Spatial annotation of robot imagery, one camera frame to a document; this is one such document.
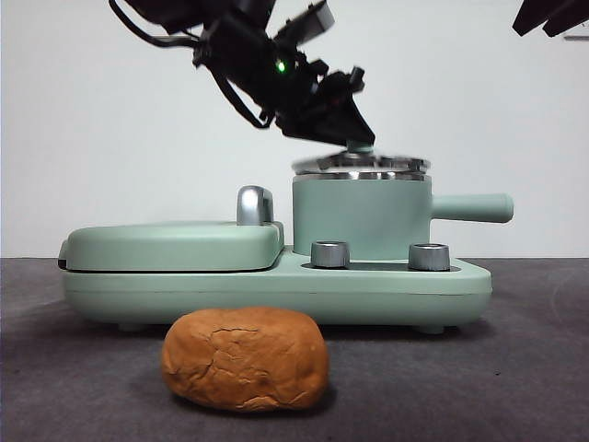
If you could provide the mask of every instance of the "appliance base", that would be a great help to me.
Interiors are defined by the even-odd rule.
[[[65,272],[65,297],[83,317],[138,331],[200,308],[273,306],[320,324],[408,325],[440,333],[476,320],[491,297],[491,274],[452,260],[453,271],[417,272],[407,261],[321,270],[284,249],[269,269],[217,273]]]

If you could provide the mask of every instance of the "bread loaf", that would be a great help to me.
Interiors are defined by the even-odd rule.
[[[197,310],[169,329],[162,374],[179,396],[238,412],[305,409],[328,384],[317,324],[281,308]]]

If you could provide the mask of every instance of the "silver knob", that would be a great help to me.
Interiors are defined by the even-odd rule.
[[[274,221],[272,194],[260,186],[244,186],[237,195],[237,225],[263,226]]]
[[[315,241],[311,244],[311,265],[340,269],[350,265],[350,248],[343,241]]]
[[[450,270],[450,250],[445,244],[411,244],[409,268],[425,272]]]

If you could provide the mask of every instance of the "green led light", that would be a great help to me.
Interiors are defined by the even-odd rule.
[[[283,60],[276,60],[276,70],[281,74],[286,72],[286,63]]]

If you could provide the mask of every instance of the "mint green appliance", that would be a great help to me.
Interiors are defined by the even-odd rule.
[[[65,297],[84,317],[136,330],[199,308],[275,306],[322,324],[438,333],[476,320],[491,274],[430,243],[434,218],[509,221],[503,194],[432,196],[429,163],[345,151],[294,165],[294,246],[272,195],[246,186],[227,222],[92,227],[60,252]]]

